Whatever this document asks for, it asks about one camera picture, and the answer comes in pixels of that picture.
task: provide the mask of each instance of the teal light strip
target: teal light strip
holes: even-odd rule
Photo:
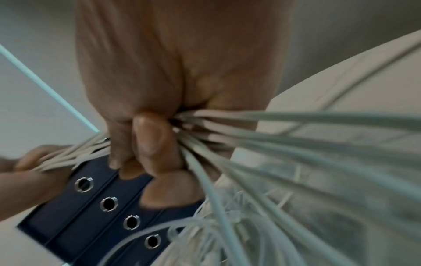
[[[11,52],[9,52],[4,46],[0,44],[0,53],[7,58],[15,67],[22,71],[28,78],[35,82],[40,88],[42,88],[48,95],[54,100],[61,104],[64,108],[78,118],[82,123],[87,125],[90,129],[95,132],[100,130],[94,126],[86,117],[84,117],[79,111],[77,111],[71,104],[69,104],[63,97],[54,91],[49,85],[47,85],[42,79],[40,79],[34,72],[32,72],[27,66],[25,66],[18,58],[16,58]]]

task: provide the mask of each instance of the metal eyelet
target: metal eyelet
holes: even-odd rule
[[[124,219],[123,227],[126,230],[135,230],[140,225],[140,217],[137,215],[130,215]]]
[[[118,206],[118,200],[116,197],[106,197],[101,200],[100,208],[103,212],[112,212]]]
[[[145,239],[145,247],[147,249],[155,249],[161,244],[161,237],[158,234],[153,234]]]
[[[88,192],[93,188],[93,179],[90,177],[82,177],[75,182],[75,190],[79,193]]]

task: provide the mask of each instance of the hand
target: hand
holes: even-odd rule
[[[79,66],[111,135],[110,167],[123,179],[155,177],[142,205],[203,197],[168,118],[189,109],[264,110],[280,83],[291,7],[292,0],[79,0]]]
[[[21,159],[0,158],[0,221],[59,195],[67,183],[71,168],[47,172],[30,171],[45,155],[63,146],[40,146]]]

